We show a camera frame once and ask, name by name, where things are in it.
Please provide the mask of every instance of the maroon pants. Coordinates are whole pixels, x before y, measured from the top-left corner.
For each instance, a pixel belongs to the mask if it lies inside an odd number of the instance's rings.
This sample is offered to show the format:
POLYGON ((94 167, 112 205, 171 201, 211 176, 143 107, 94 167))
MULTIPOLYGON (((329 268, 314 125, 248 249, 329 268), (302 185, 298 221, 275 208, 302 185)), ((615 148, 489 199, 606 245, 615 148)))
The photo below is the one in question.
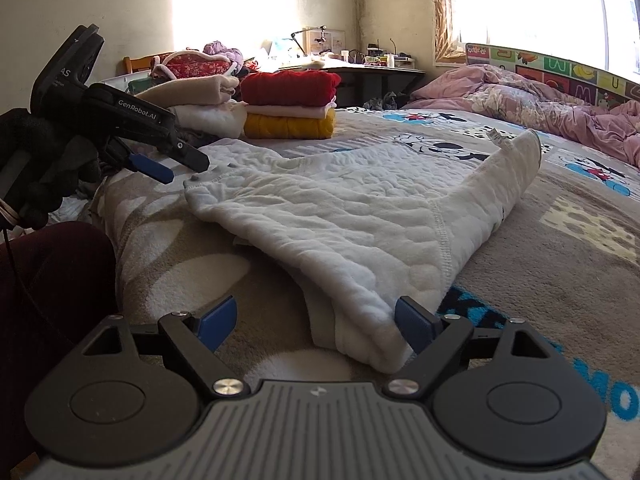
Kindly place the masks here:
POLYGON ((0 246, 0 478, 34 451, 24 403, 40 380, 102 318, 116 312, 115 258, 109 239, 66 222, 11 241, 15 281, 0 246))

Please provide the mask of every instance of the white folded garment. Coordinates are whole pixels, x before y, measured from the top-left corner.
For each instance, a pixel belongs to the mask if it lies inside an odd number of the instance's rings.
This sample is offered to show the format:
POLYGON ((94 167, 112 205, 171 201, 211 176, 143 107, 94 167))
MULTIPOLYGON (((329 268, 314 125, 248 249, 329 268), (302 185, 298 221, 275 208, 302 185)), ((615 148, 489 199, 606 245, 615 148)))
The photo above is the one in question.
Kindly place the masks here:
POLYGON ((172 106, 169 110, 178 126, 229 139, 240 137, 246 121, 244 103, 233 100, 221 105, 172 106))
POLYGON ((202 149, 214 169, 185 181, 185 196, 199 219, 297 269, 331 299, 333 317, 307 305, 317 344, 335 337, 340 352, 393 373, 410 355, 394 323, 398 298, 435 312, 538 172, 532 130, 496 135, 500 150, 476 168, 397 142, 289 159, 220 140, 202 149))
POLYGON ((266 115, 269 117, 300 117, 307 119, 324 119, 326 113, 335 108, 335 97, 327 106, 255 106, 246 105, 248 114, 266 115))

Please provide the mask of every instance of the black glove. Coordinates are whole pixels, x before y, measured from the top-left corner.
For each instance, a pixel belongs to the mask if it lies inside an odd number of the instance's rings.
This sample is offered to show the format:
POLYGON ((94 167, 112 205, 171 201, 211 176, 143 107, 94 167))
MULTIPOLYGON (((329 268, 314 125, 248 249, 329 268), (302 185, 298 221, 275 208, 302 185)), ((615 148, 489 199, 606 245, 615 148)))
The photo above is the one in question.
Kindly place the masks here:
MULTIPOLYGON (((73 136, 60 124, 34 117, 24 108, 14 108, 0 116, 0 171, 16 150, 29 153, 44 168, 49 168, 54 162, 60 163, 73 136)), ((94 160, 79 167, 65 160, 56 167, 47 184, 28 183, 24 189, 27 205, 20 211, 20 225, 33 229, 44 227, 49 219, 48 213, 60 207, 62 197, 70 196, 76 190, 78 179, 85 182, 100 180, 97 152, 94 160)))

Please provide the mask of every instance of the pink quilt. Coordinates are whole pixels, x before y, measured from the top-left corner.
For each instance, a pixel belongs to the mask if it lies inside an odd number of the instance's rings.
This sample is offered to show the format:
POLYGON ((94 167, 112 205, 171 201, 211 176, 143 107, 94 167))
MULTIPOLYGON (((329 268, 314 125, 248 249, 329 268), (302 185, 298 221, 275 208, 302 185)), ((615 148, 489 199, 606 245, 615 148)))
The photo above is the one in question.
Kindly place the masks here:
POLYGON ((607 110, 508 70, 475 64, 444 73, 405 108, 464 110, 580 142, 640 168, 640 103, 607 110))

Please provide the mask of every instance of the blue letter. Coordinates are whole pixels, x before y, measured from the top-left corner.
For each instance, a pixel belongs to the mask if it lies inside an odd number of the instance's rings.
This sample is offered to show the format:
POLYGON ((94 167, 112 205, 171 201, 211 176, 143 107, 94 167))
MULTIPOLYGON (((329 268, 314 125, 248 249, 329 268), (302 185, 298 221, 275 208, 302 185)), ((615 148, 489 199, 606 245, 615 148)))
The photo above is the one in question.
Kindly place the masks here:
POLYGON ((589 365, 581 359, 574 358, 574 369, 584 377, 596 393, 602 399, 602 402, 607 402, 607 388, 609 387, 609 374, 598 370, 593 373, 593 377, 589 377, 589 365))
POLYGON ((636 389, 630 384, 626 383, 616 383, 611 388, 611 394, 609 396, 611 401, 611 409, 613 413, 619 416, 622 420, 626 420, 627 422, 630 420, 634 420, 638 415, 638 392, 636 389), (622 407, 620 404, 620 397, 624 392, 629 394, 629 406, 626 408, 622 407))

